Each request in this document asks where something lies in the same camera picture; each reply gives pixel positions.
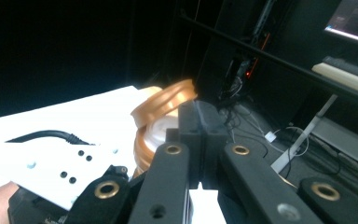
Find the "electronic equipment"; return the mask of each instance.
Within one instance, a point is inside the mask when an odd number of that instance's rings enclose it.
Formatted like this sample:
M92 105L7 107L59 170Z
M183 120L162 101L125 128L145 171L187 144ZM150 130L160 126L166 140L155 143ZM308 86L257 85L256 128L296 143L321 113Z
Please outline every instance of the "electronic equipment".
M358 66L352 63L348 63L343 59L327 56L323 59L323 62L345 72L358 76Z
M358 42L358 0L341 1L325 31Z

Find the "brass grommet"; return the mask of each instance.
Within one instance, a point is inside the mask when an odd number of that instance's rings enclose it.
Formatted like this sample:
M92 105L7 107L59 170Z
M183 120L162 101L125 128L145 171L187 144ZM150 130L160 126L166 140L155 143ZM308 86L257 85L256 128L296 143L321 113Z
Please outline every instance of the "brass grommet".
M165 152L171 155L179 154L181 151L182 149L176 146L168 146L165 148Z
M251 152L251 150L249 150L249 148L247 148L247 147L242 147L242 146L234 146L234 147L232 148L232 151L233 151L235 154L242 155L242 156L248 155L249 152Z
M319 197L326 199L327 201L337 201L340 198L339 192L331 185L326 183L313 183L310 188Z
M101 182L95 187L94 195L99 199L108 199L115 196L120 189L118 183L113 180Z

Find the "white cable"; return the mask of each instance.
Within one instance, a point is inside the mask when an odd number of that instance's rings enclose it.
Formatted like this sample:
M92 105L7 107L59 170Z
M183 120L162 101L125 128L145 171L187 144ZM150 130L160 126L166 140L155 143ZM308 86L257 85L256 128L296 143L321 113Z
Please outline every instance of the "white cable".
M254 128L256 128L258 131L260 131L261 135L264 137L264 131L261 129L260 124L258 122L258 120L255 118L255 116L252 114L252 112L250 110L248 110L245 106L243 105L235 105L234 108L238 111L239 114L243 115L242 117L250 124L252 125ZM252 123L250 120L248 120L246 117L251 117L254 121L255 124Z
M235 142L235 135L234 135L234 130L233 130L233 129L231 129L231 138L232 138L233 143L236 143L236 142Z
M229 98L234 97L238 92L240 92L240 90L242 89L242 80L240 77L237 77L238 81L240 82L240 86L238 87L238 89L234 92L234 94L232 94Z
M301 134L304 134L304 130L302 130L302 129L300 129L300 128L298 128L298 127L286 127L285 129L295 129L295 130L300 130L301 131ZM305 150L303 151L303 152L301 152L300 154L297 154L297 152L296 152L296 155L295 156L302 156L302 155L304 155L307 151L308 151L308 148L310 147L310 139L308 138L308 136L307 135L305 135L306 136L306 139L307 139L307 146L306 146L306 148L305 148ZM276 148L275 146L273 146L272 144L270 144L272 147L274 147L275 149L277 149L278 151L280 151L281 153L283 153L283 151L282 150L280 150L280 149L278 149L278 148Z

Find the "black metal frame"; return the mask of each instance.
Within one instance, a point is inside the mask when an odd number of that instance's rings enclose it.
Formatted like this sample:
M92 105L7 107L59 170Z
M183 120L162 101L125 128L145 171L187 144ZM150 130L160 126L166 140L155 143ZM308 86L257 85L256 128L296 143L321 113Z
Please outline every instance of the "black metal frame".
M200 31L200 32L203 32L210 36L219 38L222 41L226 41L238 49L243 49L243 50L247 51L248 53L254 55L255 57L267 60L272 63L276 63L277 65L280 65L280 66L287 68L291 71L297 72L297 73L303 75L303 78L306 78L309 81L312 81L314 84L316 84L318 86L327 88L328 90L333 91L334 93L337 93L338 95L345 95L345 96L348 96L348 97L358 100L358 91L348 88L345 85L337 83L337 82L330 80L326 77L322 77L321 75L314 73L314 72L310 71L309 69L305 69L305 68L302 68L302 67L295 65L293 63L289 63L281 58L271 55L261 49L258 49L256 47L252 46L252 45L243 43L242 41L235 39L229 35L226 35L222 32L216 31L214 28L211 28L207 25L204 25L200 22L190 19L185 14L182 14L179 16L179 21L182 22L184 25L190 26L191 28L193 28L197 31Z
M228 142L214 106L184 103L179 118L180 143L157 149L130 223L187 223L188 190L199 182L204 189L219 190L227 223L322 223L260 155ZM158 216L156 207L163 211Z

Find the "hole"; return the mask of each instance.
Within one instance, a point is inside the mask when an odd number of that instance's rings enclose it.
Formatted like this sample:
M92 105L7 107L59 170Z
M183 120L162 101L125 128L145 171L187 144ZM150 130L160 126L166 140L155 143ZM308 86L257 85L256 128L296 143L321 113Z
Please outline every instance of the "hole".
M327 201L337 201L340 198L339 192L326 183L313 183L310 188L319 197Z
M241 147L241 146L235 146L234 148L232 148L232 150L233 150L236 154L242 155L242 156L249 154L249 152L251 151L251 150L249 150L249 148L247 148L247 147Z
M35 161L31 161L27 164L27 168L28 169L34 169L36 167L36 162Z
M69 183L75 184L75 182L76 182L76 178L75 178L75 177L69 178Z
M94 195L99 199L108 199L118 193L120 186L112 180L101 182L95 187Z
M277 209L278 213L289 221L299 221L301 219L301 215L298 210L288 203L278 204Z
M155 204L150 209L150 216L154 219L163 218L165 216L165 207L161 204Z
M333 195L335 195L335 192L334 192L334 191L332 191L331 189L328 189L328 188L326 188L326 187L324 187L324 186L320 186L320 187L318 188L318 190L319 190L322 194L327 195L327 196L333 196Z
M182 150L181 148L175 146L170 146L165 148L165 151L168 154L179 154L181 150Z
M60 174L61 178L66 178L68 176L68 173L66 173L65 171L62 171Z
M112 185L105 185L103 187L101 187L100 191L101 193L110 193L113 191L113 186Z

